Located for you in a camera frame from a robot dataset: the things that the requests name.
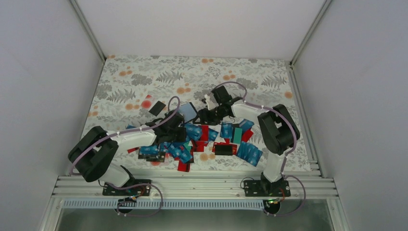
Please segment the black leather card holder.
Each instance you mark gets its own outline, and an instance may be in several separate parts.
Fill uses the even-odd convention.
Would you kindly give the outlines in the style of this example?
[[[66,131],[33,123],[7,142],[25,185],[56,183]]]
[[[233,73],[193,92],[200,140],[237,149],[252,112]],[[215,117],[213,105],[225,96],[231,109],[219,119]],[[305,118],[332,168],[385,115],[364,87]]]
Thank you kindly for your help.
[[[197,110],[192,102],[185,103],[178,108],[178,113],[184,118],[183,124],[192,122],[197,117]]]

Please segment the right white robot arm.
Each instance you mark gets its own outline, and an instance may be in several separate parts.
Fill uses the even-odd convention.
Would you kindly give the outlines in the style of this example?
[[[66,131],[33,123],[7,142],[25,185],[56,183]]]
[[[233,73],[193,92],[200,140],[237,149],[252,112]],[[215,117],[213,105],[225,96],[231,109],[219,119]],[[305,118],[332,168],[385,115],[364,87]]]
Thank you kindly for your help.
[[[245,97],[233,98],[221,84],[211,92],[215,102],[208,97],[203,99],[207,106],[198,111],[194,123],[216,125],[230,116],[258,125],[264,144],[270,152],[261,173],[260,188],[263,194],[274,195],[283,186],[287,155],[296,149],[297,140],[300,138],[300,132],[287,108],[282,104],[268,108],[250,103]]]

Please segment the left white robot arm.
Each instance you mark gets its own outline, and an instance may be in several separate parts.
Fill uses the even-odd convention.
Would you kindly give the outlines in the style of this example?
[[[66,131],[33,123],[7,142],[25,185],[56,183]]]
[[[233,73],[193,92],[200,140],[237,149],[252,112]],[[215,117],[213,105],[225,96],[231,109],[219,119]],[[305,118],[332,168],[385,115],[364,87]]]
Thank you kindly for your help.
[[[150,122],[139,128],[126,129],[109,134],[95,126],[69,152],[72,169],[85,181],[102,180],[112,185],[120,194],[133,191],[132,175],[125,167],[113,163],[117,153],[143,146],[157,146],[163,142],[181,142],[185,139],[182,114],[171,111],[159,123]]]

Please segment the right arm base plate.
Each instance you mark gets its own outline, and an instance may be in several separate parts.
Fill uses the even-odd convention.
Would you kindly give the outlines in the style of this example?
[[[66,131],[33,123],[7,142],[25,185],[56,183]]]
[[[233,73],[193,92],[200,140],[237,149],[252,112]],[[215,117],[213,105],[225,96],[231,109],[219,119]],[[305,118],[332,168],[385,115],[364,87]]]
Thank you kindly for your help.
[[[287,180],[265,183],[261,180],[244,180],[242,187],[246,197],[290,197],[291,190]]]

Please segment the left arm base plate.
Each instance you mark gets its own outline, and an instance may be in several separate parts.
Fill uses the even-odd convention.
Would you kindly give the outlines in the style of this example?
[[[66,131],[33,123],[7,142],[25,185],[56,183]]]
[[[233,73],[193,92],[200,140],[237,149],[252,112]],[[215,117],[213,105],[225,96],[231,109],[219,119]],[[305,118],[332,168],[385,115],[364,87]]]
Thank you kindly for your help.
[[[123,187],[129,187],[135,184],[151,183],[149,179],[135,179],[127,182]],[[102,191],[103,196],[149,196],[150,195],[150,186],[143,185],[138,187],[132,187],[125,190],[118,190],[108,185],[107,183],[103,186]]]

